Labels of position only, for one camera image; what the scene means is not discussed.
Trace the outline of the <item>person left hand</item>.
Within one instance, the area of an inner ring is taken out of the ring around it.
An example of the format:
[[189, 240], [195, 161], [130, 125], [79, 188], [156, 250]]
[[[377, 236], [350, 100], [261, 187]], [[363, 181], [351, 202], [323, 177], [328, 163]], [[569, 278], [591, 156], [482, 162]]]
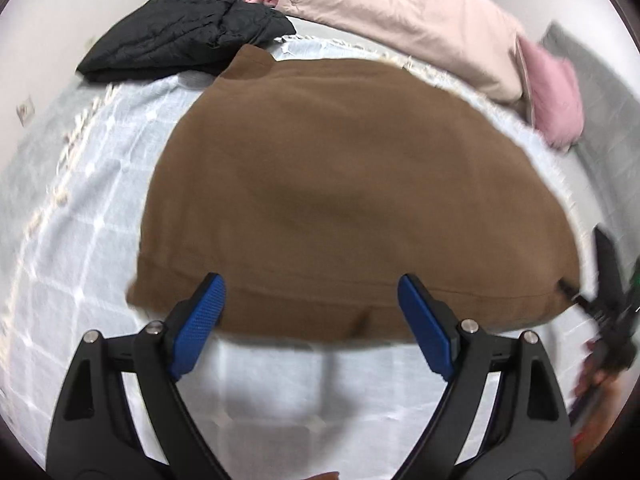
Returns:
[[322, 472], [322, 474], [314, 474], [304, 480], [340, 480], [340, 473], [338, 471], [327, 471]]

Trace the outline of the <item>person right hand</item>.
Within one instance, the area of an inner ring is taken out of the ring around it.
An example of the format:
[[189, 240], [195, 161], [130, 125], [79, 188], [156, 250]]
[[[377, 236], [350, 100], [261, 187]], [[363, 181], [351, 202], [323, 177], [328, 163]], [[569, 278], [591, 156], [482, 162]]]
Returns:
[[587, 416], [584, 426], [578, 431], [578, 436], [574, 437], [574, 460], [577, 468], [585, 463], [613, 427], [627, 399], [630, 384], [636, 377], [634, 370], [623, 370], [619, 373], [596, 370], [593, 355], [596, 343], [595, 339], [590, 339], [585, 344], [588, 356], [582, 362], [582, 369], [573, 390], [574, 396], [581, 396], [591, 385], [599, 385], [601, 393], [600, 400]]

